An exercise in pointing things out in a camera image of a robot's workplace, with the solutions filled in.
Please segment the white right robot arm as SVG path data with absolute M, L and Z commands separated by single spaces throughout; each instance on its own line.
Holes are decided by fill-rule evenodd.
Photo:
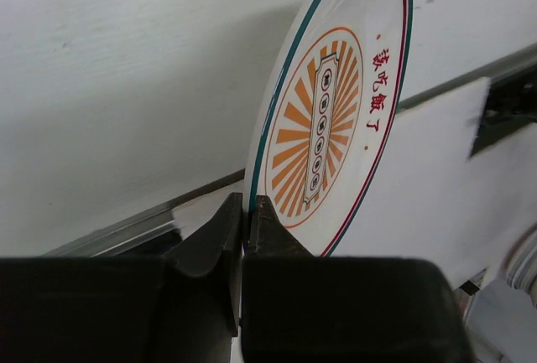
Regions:
M 536 361 L 536 227 L 514 243 L 496 277 L 472 282 L 463 319 L 478 362 Z

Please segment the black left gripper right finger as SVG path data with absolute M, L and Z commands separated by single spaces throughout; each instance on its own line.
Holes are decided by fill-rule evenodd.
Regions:
M 242 260 L 246 362 L 473 362 L 453 291 L 432 262 L 316 257 L 255 201 Z

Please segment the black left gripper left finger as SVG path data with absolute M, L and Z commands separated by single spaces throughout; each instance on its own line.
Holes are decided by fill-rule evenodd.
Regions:
M 227 362 L 242 196 L 161 255 L 1 261 L 4 362 Z

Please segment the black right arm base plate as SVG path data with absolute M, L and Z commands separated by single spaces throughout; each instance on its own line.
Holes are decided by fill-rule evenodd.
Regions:
M 536 123 L 536 67 L 492 84 L 470 157 Z

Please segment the white plate orange sunburst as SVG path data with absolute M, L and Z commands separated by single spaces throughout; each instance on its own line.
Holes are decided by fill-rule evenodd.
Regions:
M 244 255 L 258 196 L 316 257 L 339 252 L 394 123 L 413 0 L 307 0 L 263 94 L 243 180 Z

